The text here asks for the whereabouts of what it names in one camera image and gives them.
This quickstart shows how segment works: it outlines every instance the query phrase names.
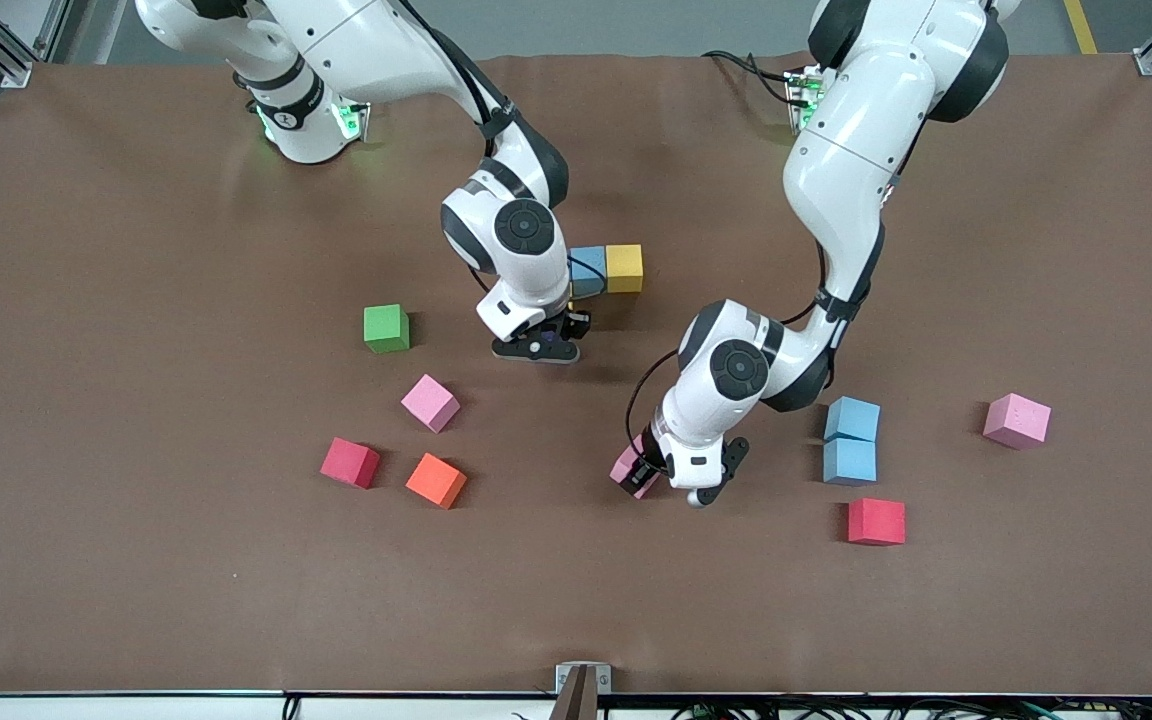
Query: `yellow line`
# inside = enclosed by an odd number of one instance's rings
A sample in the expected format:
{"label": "yellow line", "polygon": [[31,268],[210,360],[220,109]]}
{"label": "yellow line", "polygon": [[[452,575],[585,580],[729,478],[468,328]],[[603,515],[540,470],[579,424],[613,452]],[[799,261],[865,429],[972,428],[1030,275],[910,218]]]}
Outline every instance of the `yellow line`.
{"label": "yellow line", "polygon": [[1092,38],[1092,26],[1087,24],[1087,14],[1083,12],[1083,3],[1079,0],[1064,0],[1064,12],[1069,14],[1074,38],[1078,40],[1078,52],[1096,55],[1096,40]]}

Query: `blue cube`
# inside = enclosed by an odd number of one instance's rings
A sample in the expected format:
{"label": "blue cube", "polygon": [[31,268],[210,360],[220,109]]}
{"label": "blue cube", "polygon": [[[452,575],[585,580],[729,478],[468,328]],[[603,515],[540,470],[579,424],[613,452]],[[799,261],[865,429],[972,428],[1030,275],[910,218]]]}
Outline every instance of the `blue cube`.
{"label": "blue cube", "polygon": [[850,438],[876,442],[878,439],[878,410],[873,402],[856,397],[839,397],[829,406],[824,422],[824,439]]}
{"label": "blue cube", "polygon": [[[567,252],[573,258],[574,297],[590,297],[600,291],[607,291],[607,249],[605,247],[568,247]],[[598,270],[598,273],[576,263],[576,260],[585,263],[590,268]]]}
{"label": "blue cube", "polygon": [[839,438],[824,446],[824,482],[836,486],[878,483],[878,457],[872,442]]}

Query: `red cube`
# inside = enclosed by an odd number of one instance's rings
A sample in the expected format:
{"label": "red cube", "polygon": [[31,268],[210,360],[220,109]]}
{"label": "red cube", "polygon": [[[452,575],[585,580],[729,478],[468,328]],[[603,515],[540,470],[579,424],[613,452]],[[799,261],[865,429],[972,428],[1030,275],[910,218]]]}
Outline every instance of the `red cube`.
{"label": "red cube", "polygon": [[902,544],[905,541],[905,503],[863,497],[847,506],[847,541]]}
{"label": "red cube", "polygon": [[334,438],[319,473],[351,486],[370,488],[371,478],[374,477],[378,465],[380,465],[379,452],[349,442],[347,439]]}

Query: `orange cube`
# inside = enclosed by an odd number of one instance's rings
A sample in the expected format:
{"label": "orange cube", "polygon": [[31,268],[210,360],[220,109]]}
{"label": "orange cube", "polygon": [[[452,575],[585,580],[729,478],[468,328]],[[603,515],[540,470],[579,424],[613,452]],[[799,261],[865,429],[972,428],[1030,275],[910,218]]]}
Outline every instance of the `orange cube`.
{"label": "orange cube", "polygon": [[460,495],[464,486],[465,473],[427,452],[425,457],[420,457],[420,464],[416,465],[412,477],[407,479],[407,488],[444,510],[452,509],[452,503],[456,502],[456,495]]}

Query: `yellow cube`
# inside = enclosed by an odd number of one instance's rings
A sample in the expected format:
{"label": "yellow cube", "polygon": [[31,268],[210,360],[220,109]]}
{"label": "yellow cube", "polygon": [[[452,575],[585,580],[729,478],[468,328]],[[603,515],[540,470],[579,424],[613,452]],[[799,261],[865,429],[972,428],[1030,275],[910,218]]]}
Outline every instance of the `yellow cube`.
{"label": "yellow cube", "polygon": [[642,245],[607,245],[607,291],[643,291]]}

